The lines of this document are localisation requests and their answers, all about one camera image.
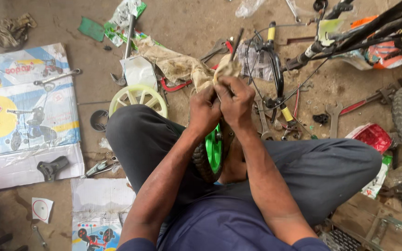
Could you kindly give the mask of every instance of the pink object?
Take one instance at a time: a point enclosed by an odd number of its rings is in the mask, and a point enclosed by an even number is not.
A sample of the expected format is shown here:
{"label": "pink object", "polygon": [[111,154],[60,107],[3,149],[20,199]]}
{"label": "pink object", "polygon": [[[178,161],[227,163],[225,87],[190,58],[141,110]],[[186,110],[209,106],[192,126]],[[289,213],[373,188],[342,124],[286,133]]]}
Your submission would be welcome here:
{"label": "pink object", "polygon": [[369,123],[355,128],[345,138],[357,139],[367,145],[373,146],[380,154],[383,154],[392,144],[392,138],[378,124]]}

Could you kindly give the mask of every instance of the dark gray pants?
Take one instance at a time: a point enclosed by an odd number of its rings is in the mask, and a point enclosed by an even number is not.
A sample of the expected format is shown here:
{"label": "dark gray pants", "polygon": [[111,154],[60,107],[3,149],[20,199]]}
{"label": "dark gray pants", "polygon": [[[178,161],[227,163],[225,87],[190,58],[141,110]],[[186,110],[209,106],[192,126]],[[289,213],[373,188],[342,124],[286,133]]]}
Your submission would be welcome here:
{"label": "dark gray pants", "polygon": [[[120,108],[109,118],[106,137],[136,193],[184,129],[143,105]],[[265,147],[310,225],[321,223],[381,168],[381,155],[352,139],[265,141]],[[166,223],[207,194],[254,203],[249,181],[228,186],[208,184],[189,163]]]}

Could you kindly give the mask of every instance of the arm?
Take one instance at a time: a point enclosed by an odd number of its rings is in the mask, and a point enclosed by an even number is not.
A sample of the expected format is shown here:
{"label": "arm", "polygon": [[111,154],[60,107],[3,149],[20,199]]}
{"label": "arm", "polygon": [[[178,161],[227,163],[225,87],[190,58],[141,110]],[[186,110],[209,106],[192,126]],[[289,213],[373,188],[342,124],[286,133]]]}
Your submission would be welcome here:
{"label": "arm", "polygon": [[193,151],[219,123],[220,102],[210,101],[213,94],[214,89],[210,87],[192,96],[190,124],[137,193],[125,219],[119,246],[133,238],[146,238],[156,244]]}
{"label": "arm", "polygon": [[[316,237],[277,167],[257,137],[251,119],[255,91],[238,78],[224,77],[215,85],[221,112],[243,146],[251,194],[274,235],[289,245],[306,237]],[[235,96],[231,96],[227,87]]]}

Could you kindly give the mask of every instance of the navy blue t-shirt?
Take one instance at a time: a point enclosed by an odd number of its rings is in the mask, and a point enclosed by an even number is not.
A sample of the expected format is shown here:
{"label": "navy blue t-shirt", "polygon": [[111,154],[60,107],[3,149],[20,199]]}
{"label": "navy blue t-shirt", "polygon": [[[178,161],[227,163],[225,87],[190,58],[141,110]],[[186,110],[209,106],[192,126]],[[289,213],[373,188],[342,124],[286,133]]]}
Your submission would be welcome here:
{"label": "navy blue t-shirt", "polygon": [[277,239],[260,210],[234,197],[207,197],[193,203],[158,240],[158,248],[134,238],[117,251],[330,251],[317,238],[304,238],[292,246]]}

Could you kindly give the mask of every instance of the person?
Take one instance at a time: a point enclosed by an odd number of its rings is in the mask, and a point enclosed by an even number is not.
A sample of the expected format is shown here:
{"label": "person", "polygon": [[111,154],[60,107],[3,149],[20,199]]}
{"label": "person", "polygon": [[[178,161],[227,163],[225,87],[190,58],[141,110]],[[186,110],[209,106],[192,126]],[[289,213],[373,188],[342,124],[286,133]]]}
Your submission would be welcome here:
{"label": "person", "polygon": [[[187,128],[143,105],[110,117],[106,137],[137,194],[117,251],[329,250],[311,226],[376,176],[381,155],[352,139],[263,142],[254,89],[219,81],[192,96]],[[239,142],[224,161],[228,185],[204,182],[191,163],[221,116]]]}

